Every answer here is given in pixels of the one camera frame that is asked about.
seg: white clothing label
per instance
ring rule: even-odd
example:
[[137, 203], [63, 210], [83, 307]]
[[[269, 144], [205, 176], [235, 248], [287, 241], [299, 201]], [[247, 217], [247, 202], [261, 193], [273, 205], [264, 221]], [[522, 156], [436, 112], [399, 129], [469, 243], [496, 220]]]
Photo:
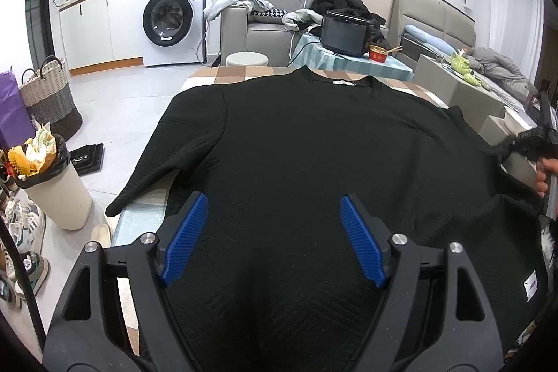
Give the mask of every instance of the white clothing label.
[[525, 286], [525, 292], [527, 292], [527, 301], [530, 301], [537, 291], [537, 272], [533, 271], [523, 285]]
[[349, 81], [333, 81], [334, 84], [345, 84], [345, 86], [353, 86], [354, 84], [352, 82]]

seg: black plastic bag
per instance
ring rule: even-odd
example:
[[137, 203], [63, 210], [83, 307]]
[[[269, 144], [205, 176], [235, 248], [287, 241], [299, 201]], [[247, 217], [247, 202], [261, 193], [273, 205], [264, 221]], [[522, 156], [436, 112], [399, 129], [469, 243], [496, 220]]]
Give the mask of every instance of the black plastic bag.
[[53, 133], [52, 136], [56, 139], [56, 158], [46, 171], [27, 177], [25, 180], [16, 178], [16, 183], [20, 188], [27, 189], [39, 183], [48, 182], [51, 178], [62, 174], [70, 164], [70, 152], [68, 152], [64, 138], [56, 133]]

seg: woven basket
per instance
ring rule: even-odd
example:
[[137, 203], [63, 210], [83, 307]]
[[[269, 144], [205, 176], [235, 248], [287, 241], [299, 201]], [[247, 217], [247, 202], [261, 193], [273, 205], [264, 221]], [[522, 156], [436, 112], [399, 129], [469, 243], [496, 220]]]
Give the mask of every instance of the woven basket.
[[[34, 76], [24, 83], [23, 76], [29, 70]], [[21, 76], [20, 94], [27, 112], [40, 124], [50, 122], [50, 131], [67, 141], [79, 130], [83, 120], [71, 94], [65, 62], [50, 55], [38, 72], [29, 68]]]

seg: finger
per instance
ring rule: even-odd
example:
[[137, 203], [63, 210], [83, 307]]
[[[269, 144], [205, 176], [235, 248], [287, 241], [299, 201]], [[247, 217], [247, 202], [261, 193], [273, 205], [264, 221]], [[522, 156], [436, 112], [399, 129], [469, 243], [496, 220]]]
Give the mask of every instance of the finger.
[[553, 174], [558, 174], [558, 159], [542, 159], [542, 164], [545, 166], [546, 170], [549, 170]]
[[541, 170], [537, 172], [537, 181], [546, 182], [546, 174]]
[[540, 193], [546, 193], [549, 190], [549, 186], [545, 182], [537, 182], [535, 189]]

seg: round stool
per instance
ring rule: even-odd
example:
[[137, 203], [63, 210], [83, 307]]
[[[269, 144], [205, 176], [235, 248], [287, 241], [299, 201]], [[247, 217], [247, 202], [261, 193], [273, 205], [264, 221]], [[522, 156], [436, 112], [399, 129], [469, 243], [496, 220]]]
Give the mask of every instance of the round stool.
[[269, 59], [260, 53], [241, 51], [227, 57], [228, 67], [267, 67]]

